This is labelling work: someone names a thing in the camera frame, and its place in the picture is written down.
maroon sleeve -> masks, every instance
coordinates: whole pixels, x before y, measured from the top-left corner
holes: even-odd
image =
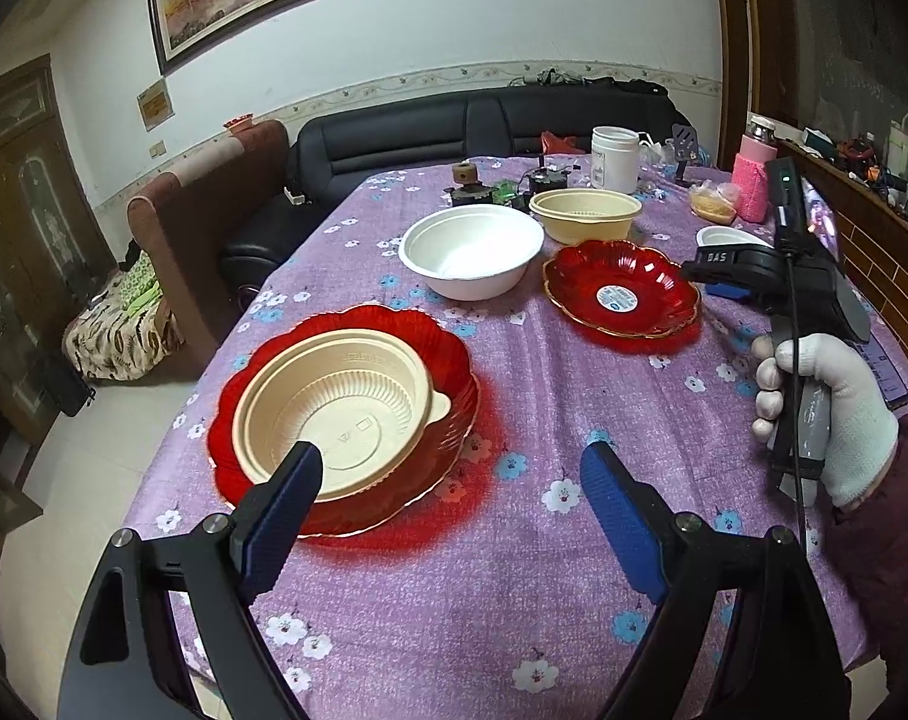
[[[825,552],[850,584],[887,664],[889,696],[871,717],[908,718],[908,416],[880,487],[849,514],[835,509]]]

brown armchair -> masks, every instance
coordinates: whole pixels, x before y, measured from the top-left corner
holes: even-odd
[[[286,159],[287,129],[270,119],[178,161],[127,205],[198,373],[239,319],[217,271],[220,247],[282,193]]]

beige bowl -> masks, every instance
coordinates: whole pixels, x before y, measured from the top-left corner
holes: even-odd
[[[628,194],[604,189],[557,189],[531,200],[547,234],[566,245],[623,240],[643,207]]]
[[[234,451],[258,484],[308,440],[324,466],[316,500],[331,501],[377,484],[450,408],[407,343],[335,330],[286,349],[251,380],[234,415]]]

gloved hand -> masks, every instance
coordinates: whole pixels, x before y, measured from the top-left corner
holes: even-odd
[[[771,337],[762,336],[755,338],[751,351],[763,362],[757,369],[758,419],[750,430],[767,442],[784,408],[778,368],[793,372],[793,341],[784,341],[774,353]],[[801,338],[798,374],[814,376],[832,391],[830,441],[820,478],[834,506],[846,506],[868,490],[897,450],[897,418],[884,404],[868,364],[833,336]]]

gold rim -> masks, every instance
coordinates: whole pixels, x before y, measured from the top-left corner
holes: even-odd
[[[356,308],[361,308],[361,306],[366,306],[366,305],[377,305],[380,308],[387,309],[388,311],[393,312],[394,314],[400,314],[402,311],[413,311],[414,310],[414,309],[394,309],[394,308],[390,308],[390,306],[383,305],[383,303],[358,303],[354,306],[350,306],[349,308],[345,308],[342,311],[321,311],[319,314],[311,314],[310,317],[304,317],[303,319],[301,319],[300,322],[298,322],[298,324],[300,324],[301,322],[306,322],[308,319],[313,319],[314,317],[322,316],[323,314],[347,314]],[[425,316],[429,317],[430,319],[433,319],[433,317],[431,317],[431,314],[425,314]],[[292,332],[295,327],[297,327],[297,325],[294,325],[294,327],[290,328],[288,332]],[[438,329],[443,333],[449,333],[450,335],[454,336],[454,334],[451,333],[450,330],[445,330],[442,327],[440,327]],[[456,338],[457,341],[460,341],[460,343],[463,344],[463,346],[465,348],[467,348],[467,344],[464,343],[461,338],[457,338],[457,336],[454,336],[454,338]],[[437,486],[441,482],[443,482],[444,479],[447,478],[447,475],[454,469],[454,466],[457,465],[457,461],[460,459],[460,451],[462,451],[462,449],[463,449],[463,442],[465,442],[465,440],[467,440],[467,437],[470,436],[471,432],[474,431],[474,427],[477,424],[477,417],[481,413],[481,397],[483,397],[483,390],[481,389],[481,382],[478,380],[477,375],[474,373],[474,365],[473,365],[473,361],[470,358],[469,349],[467,349],[467,365],[468,365],[469,371],[470,371],[470,378],[474,382],[474,387],[477,388],[477,405],[474,407],[474,413],[473,413],[473,415],[471,415],[470,423],[467,425],[465,432],[463,432],[463,435],[460,437],[460,441],[457,442],[457,453],[454,455],[454,459],[451,461],[450,466],[447,466],[446,469],[444,469],[444,472],[443,472],[443,474],[441,474],[440,478],[437,479],[437,481],[434,482],[433,485],[430,485],[426,490],[424,490],[423,493],[420,493],[419,495],[417,495],[417,497],[410,499],[409,501],[407,501],[407,503],[402,504],[402,506],[399,507],[399,509],[396,512],[392,512],[391,514],[388,514],[380,522],[377,522],[374,525],[369,525],[366,528],[361,528],[361,530],[359,530],[359,531],[351,531],[350,533],[308,533],[307,536],[301,536],[298,534],[297,541],[301,541],[302,539],[307,539],[307,538],[349,538],[350,536],[359,536],[361,533],[367,533],[368,531],[372,531],[374,528],[379,528],[380,525],[385,524],[385,522],[390,522],[391,519],[393,519],[394,517],[397,517],[397,514],[399,514],[400,512],[403,512],[404,509],[407,509],[407,507],[409,507],[411,504],[416,503],[417,501],[419,501],[421,498],[423,498],[428,493],[432,493],[433,490],[435,490],[437,488]],[[220,410],[220,400],[217,402],[217,410]],[[399,469],[401,469],[403,464],[404,463],[401,463],[399,466],[396,467],[396,469],[393,469],[393,471],[390,471],[390,473],[394,473],[395,471],[398,471]],[[217,468],[217,464],[211,463],[211,469],[215,470],[216,468]],[[227,500],[226,497],[224,497],[224,494],[220,491],[220,488],[217,486],[216,481],[214,481],[214,490],[217,493],[217,497],[219,497],[220,500],[226,506],[228,506],[230,508],[230,511],[233,512],[234,509],[236,509],[236,506],[234,506],[234,504],[232,504],[230,501]]]
[[[599,244],[609,244],[609,241],[598,241],[598,242],[599,242]],[[570,317],[570,319],[572,319],[573,322],[577,322],[577,324],[580,324],[583,327],[587,327],[591,330],[596,330],[599,333],[604,333],[604,335],[611,336],[611,338],[625,338],[626,340],[635,340],[635,341],[656,341],[657,338],[668,338],[669,336],[673,336],[674,334],[681,332],[681,330],[683,330],[686,327],[689,327],[691,324],[693,324],[694,322],[697,321],[697,317],[700,315],[700,290],[697,287],[694,287],[694,285],[691,285],[691,286],[693,287],[694,293],[695,293],[695,295],[697,295],[697,297],[694,300],[694,309],[691,312],[690,319],[687,319],[687,322],[684,322],[683,324],[678,325],[678,327],[675,327],[675,328],[673,328],[673,330],[669,330],[666,333],[618,333],[616,330],[609,330],[606,327],[600,327],[597,324],[593,324],[592,322],[587,322],[586,320],[575,316],[575,314],[572,314],[563,303],[561,303],[557,298],[555,298],[553,296],[553,293],[551,292],[550,281],[548,280],[548,277],[547,277],[547,269],[553,262],[556,261],[556,259],[558,259],[558,255],[561,254],[561,251],[563,251],[564,248],[577,248],[586,243],[587,243],[587,241],[581,241],[575,247],[562,247],[560,250],[558,250],[558,253],[553,255],[552,259],[546,261],[546,263],[543,264],[543,268],[541,269],[541,277],[544,280],[544,292],[547,293],[548,300],[550,300],[551,303],[553,303],[553,305],[558,307],[558,309],[561,309],[561,311],[564,314],[567,314],[567,317]],[[655,251],[655,252],[657,252],[657,254],[659,254],[661,257],[663,257],[665,260],[667,260],[667,262],[670,263],[671,265],[673,265],[675,268],[680,267],[673,260],[668,260],[667,255],[665,255],[664,252],[659,250],[658,248],[638,247],[638,245],[633,244],[630,241],[625,241],[625,243],[630,244],[636,251]]]

